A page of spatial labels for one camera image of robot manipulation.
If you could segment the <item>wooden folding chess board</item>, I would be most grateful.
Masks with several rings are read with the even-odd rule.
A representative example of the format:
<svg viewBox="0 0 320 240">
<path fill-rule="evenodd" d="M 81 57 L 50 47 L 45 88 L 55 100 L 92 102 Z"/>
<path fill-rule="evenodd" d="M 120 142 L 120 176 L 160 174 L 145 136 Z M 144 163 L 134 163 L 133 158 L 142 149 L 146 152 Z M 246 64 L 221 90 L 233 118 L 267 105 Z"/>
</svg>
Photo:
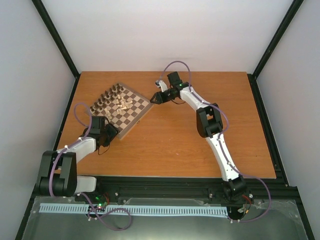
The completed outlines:
<svg viewBox="0 0 320 240">
<path fill-rule="evenodd" d="M 122 140 L 152 107 L 146 97 L 118 82 L 101 93 L 85 113 L 105 117 L 106 123 L 117 128 L 117 137 Z"/>
</svg>

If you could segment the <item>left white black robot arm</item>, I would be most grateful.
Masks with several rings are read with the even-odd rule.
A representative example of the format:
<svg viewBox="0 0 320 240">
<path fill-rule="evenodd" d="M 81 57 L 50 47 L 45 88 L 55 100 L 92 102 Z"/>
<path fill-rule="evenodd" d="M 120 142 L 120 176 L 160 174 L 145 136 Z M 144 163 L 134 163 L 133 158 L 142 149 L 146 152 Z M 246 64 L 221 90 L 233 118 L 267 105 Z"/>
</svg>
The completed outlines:
<svg viewBox="0 0 320 240">
<path fill-rule="evenodd" d="M 119 130 L 106 117 L 91 117 L 89 126 L 72 144 L 42 154 L 34 192 L 40 196 L 72 197 L 85 192 L 92 201 L 103 198 L 104 188 L 93 176 L 80 176 L 77 163 L 86 156 L 108 147 Z"/>
</svg>

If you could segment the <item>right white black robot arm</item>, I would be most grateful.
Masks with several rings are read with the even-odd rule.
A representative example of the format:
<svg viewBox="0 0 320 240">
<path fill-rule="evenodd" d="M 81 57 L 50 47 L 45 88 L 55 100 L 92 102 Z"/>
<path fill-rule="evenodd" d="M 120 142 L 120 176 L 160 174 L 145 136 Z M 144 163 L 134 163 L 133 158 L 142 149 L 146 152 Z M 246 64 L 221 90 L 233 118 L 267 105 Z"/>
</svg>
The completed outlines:
<svg viewBox="0 0 320 240">
<path fill-rule="evenodd" d="M 247 187 L 226 145 L 219 106 L 202 98 L 188 82 L 181 80 L 178 72 L 172 72 L 167 77 L 169 86 L 162 78 L 155 81 L 160 91 L 152 96 L 150 102 L 160 105 L 179 98 L 195 111 L 197 132 L 207 141 L 217 160 L 223 180 L 224 197 L 230 203 L 235 202 Z"/>
</svg>

